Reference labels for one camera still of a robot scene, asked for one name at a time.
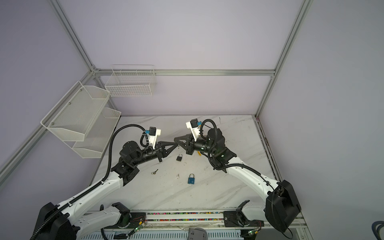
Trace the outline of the grey object at front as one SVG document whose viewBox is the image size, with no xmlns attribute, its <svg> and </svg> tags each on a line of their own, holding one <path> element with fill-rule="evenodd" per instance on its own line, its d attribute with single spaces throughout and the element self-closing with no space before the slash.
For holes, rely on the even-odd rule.
<svg viewBox="0 0 384 240">
<path fill-rule="evenodd" d="M 187 240 L 208 240 L 208 233 L 202 228 L 189 228 Z"/>
</svg>

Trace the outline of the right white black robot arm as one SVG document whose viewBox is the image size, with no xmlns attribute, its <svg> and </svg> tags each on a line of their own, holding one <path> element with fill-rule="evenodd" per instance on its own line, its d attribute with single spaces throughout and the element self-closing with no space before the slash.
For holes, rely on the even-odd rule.
<svg viewBox="0 0 384 240">
<path fill-rule="evenodd" d="M 264 199 L 266 221 L 277 231 L 285 233 L 302 211 L 291 183 L 271 179 L 242 161 L 226 146 L 220 129 L 211 129 L 205 137 L 187 134 L 174 138 L 186 154 L 200 152 L 206 155 L 214 170 L 223 171 L 241 180 Z"/>
</svg>

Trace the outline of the aluminium frame structure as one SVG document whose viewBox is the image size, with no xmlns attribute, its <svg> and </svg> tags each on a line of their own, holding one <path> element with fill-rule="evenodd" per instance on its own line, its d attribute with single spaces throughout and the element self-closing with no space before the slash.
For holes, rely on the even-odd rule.
<svg viewBox="0 0 384 240">
<path fill-rule="evenodd" d="M 82 45 L 78 35 L 75 33 L 75 30 L 70 23 L 70 20 L 65 13 L 62 4 L 59 1 L 49 1 L 48 2 L 52 7 L 54 13 L 59 19 L 64 31 L 68 35 L 71 43 L 74 45 L 75 49 L 81 56 L 82 60 L 85 61 L 88 72 L 82 77 L 81 84 L 87 83 L 89 80 L 95 80 L 98 85 L 102 84 L 101 77 L 112 74 L 112 70 L 108 69 L 98 69 L 91 64 L 91 59 L 86 54 L 84 46 Z M 288 54 L 291 50 L 291 47 L 298 35 L 300 27 L 306 18 L 306 15 L 312 5 L 312 1 L 303 1 L 298 12 L 297 17 L 295 18 L 292 29 L 289 33 L 289 36 L 286 40 L 282 53 L 277 62 L 277 66 L 273 70 L 261 70 L 261 69 L 237 69 L 237 70 L 212 70 L 212 69 L 202 69 L 202 70 L 187 70 L 187 69 L 157 69 L 154 71 L 156 76 L 269 76 L 271 79 L 267 88 L 263 94 L 261 103 L 258 106 L 258 109 L 255 113 L 255 117 L 259 118 L 261 113 L 266 105 L 266 102 L 273 90 L 273 87 L 278 79 L 278 76 L 283 68 L 283 65 L 288 57 Z M 33 147 L 40 141 L 40 139 L 47 132 L 46 128 L 42 125 L 37 127 L 32 134 L 20 145 L 20 147 L 13 153 L 13 155 L 7 160 L 5 164 L 1 167 L 1 188 L 4 188 L 5 185 L 10 181 L 12 175 L 15 173 L 19 165 L 24 161 L 29 152 Z"/>
</svg>

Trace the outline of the front aluminium rail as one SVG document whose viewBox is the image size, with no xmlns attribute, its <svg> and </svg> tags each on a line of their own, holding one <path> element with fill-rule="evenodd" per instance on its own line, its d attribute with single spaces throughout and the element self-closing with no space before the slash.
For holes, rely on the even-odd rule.
<svg viewBox="0 0 384 240">
<path fill-rule="evenodd" d="M 236 211 L 244 214 L 248 220 L 264 221 L 264 227 L 225 227 L 224 211 Z M 189 228 L 202 228 L 207 231 L 211 240 L 260 240 L 262 236 L 276 236 L 283 240 L 311 240 L 313 237 L 299 214 L 285 233 L 280 233 L 272 227 L 265 218 L 263 207 L 248 206 L 237 211 L 235 208 L 226 209 L 197 209 L 197 210 L 131 210 L 130 213 L 146 213 L 145 221 L 133 229 L 121 229 L 118 225 L 105 227 L 107 236 L 113 240 L 118 235 L 124 235 L 126 240 L 186 240 Z"/>
</svg>

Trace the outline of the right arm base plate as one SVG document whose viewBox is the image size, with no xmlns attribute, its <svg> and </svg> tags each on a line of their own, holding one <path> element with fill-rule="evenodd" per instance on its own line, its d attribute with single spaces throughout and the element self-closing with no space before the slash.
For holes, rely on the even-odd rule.
<svg viewBox="0 0 384 240">
<path fill-rule="evenodd" d="M 248 220 L 244 214 L 239 214 L 236 211 L 224 211 L 224 225 L 225 227 L 264 227 L 264 221 Z"/>
</svg>

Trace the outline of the blue padlock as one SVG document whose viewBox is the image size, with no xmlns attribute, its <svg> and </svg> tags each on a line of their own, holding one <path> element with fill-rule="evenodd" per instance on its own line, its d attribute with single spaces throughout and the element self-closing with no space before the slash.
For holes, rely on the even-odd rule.
<svg viewBox="0 0 384 240">
<path fill-rule="evenodd" d="M 189 177 L 188 177 L 188 184 L 189 185 L 194 185 L 195 184 L 195 175 L 194 174 L 190 174 Z"/>
</svg>

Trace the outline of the black padlock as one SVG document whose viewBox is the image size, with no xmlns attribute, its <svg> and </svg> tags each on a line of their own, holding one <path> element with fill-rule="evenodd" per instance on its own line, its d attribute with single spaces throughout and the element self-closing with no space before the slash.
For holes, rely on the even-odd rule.
<svg viewBox="0 0 384 240">
<path fill-rule="evenodd" d="M 177 156 L 177 158 L 176 158 L 176 161 L 181 162 L 182 159 L 183 159 L 183 155 L 182 155 L 182 154 L 179 154 L 179 155 Z"/>
</svg>

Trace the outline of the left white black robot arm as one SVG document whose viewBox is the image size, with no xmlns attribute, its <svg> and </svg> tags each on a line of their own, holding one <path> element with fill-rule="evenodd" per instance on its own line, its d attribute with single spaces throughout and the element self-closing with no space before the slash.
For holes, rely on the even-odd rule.
<svg viewBox="0 0 384 240">
<path fill-rule="evenodd" d="M 125 143 L 118 163 L 108 175 L 79 194 L 57 205 L 48 203 L 39 212 L 32 240 L 79 240 L 105 227 L 129 224 L 130 210 L 117 202 L 97 213 L 87 212 L 102 199 L 127 185 L 139 173 L 138 165 L 161 161 L 178 145 L 160 141 L 154 148 L 141 149 L 135 141 Z"/>
</svg>

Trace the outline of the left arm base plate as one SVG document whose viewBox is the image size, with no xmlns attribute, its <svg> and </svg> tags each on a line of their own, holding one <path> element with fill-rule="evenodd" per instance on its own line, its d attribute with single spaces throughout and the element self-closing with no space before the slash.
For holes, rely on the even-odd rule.
<svg viewBox="0 0 384 240">
<path fill-rule="evenodd" d="M 146 213 L 144 212 L 125 214 L 122 216 L 118 226 L 121 229 L 133 229 L 139 225 L 140 221 L 145 221 L 145 219 Z"/>
</svg>

